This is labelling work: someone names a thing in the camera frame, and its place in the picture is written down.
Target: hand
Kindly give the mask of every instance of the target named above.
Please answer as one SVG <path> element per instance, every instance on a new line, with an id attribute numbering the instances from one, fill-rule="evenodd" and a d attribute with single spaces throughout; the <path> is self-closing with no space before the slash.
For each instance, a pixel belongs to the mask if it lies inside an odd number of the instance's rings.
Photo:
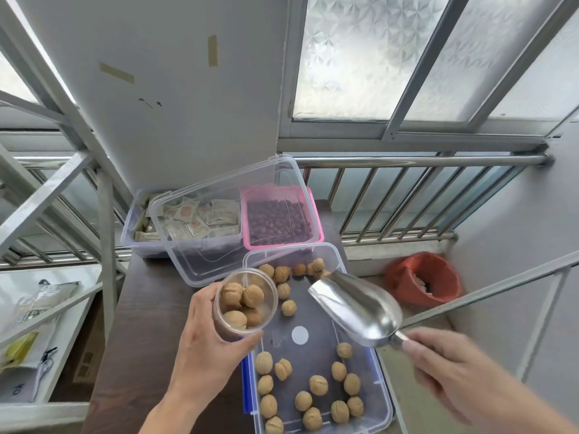
<path id="1" fill-rule="evenodd" d="M 416 381 L 459 421 L 492 433 L 577 433 L 574 425 L 491 360 L 465 335 L 417 328 L 402 349 Z"/>
<path id="2" fill-rule="evenodd" d="M 149 414 L 141 434 L 189 433 L 199 414 L 225 387 L 237 365 L 259 343 L 261 331 L 235 343 L 227 343 L 217 334 L 212 309 L 220 286 L 221 283 L 211 284 L 191 297 L 169 388 Z M 148 426 L 150 418 L 154 421 Z M 167 423 L 175 425 L 170 429 Z"/>

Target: pink plastic basket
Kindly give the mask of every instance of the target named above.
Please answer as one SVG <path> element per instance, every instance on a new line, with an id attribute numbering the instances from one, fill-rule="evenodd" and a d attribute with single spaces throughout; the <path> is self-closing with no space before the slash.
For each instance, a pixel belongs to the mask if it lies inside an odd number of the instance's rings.
<path id="1" fill-rule="evenodd" d="M 243 246 L 248 250 L 261 250 L 266 248 L 276 248 L 282 245 L 296 245 L 296 243 L 291 244 L 273 244 L 273 245 L 251 245 L 250 244 L 250 226 L 249 226 L 249 216 L 247 214 L 247 203 L 253 201 L 281 201 L 281 200 L 288 200 L 292 203 L 303 203 L 304 210 L 303 216 L 306 221 L 310 223 L 312 227 L 317 226 L 318 231 L 320 232 L 320 238 L 318 240 L 312 241 L 313 243 L 323 242 L 324 241 L 324 232 L 322 231 L 322 224 L 320 222 L 320 216 L 318 215 L 318 211 L 314 204 L 314 196 L 312 195 L 312 191 L 309 187 L 308 195 L 312 201 L 313 213 L 310 213 L 307 210 L 307 203 L 305 201 L 304 194 L 302 192 L 302 188 L 299 186 L 288 186 L 288 187 L 279 187 L 279 186 L 264 186 L 254 189 L 243 189 L 242 190 L 242 235 L 243 235 Z M 315 235 L 315 230 L 312 228 L 312 235 Z"/>

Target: transparent box lid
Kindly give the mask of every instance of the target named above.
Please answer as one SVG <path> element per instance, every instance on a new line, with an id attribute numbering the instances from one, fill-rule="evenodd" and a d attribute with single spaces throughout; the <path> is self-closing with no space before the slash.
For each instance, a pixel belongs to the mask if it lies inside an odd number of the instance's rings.
<path id="1" fill-rule="evenodd" d="M 313 201 L 288 155 L 164 193 L 149 210 L 169 257 L 195 288 L 241 268 L 246 247 L 320 238 Z"/>

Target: dark wooden table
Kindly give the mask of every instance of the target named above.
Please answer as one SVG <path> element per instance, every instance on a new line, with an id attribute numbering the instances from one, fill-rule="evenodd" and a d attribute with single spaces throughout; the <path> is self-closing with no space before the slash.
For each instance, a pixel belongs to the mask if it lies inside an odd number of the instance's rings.
<path id="1" fill-rule="evenodd" d="M 325 241 L 346 254 L 326 200 L 315 202 Z M 169 259 L 133 255 L 98 372 L 83 433 L 137 433 L 161 400 L 193 291 Z M 201 414 L 194 433 L 254 433 L 243 414 L 242 373 L 237 368 L 225 389 Z"/>

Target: stainless steel scoop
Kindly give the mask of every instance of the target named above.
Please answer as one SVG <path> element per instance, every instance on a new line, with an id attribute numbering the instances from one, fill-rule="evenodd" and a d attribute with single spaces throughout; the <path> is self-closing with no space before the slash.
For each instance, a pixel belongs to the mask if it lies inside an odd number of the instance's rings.
<path id="1" fill-rule="evenodd" d="M 402 310 L 396 299 L 366 280 L 336 271 L 308 292 L 350 338 L 365 347 L 391 344 L 400 349 L 408 339 L 398 330 Z"/>

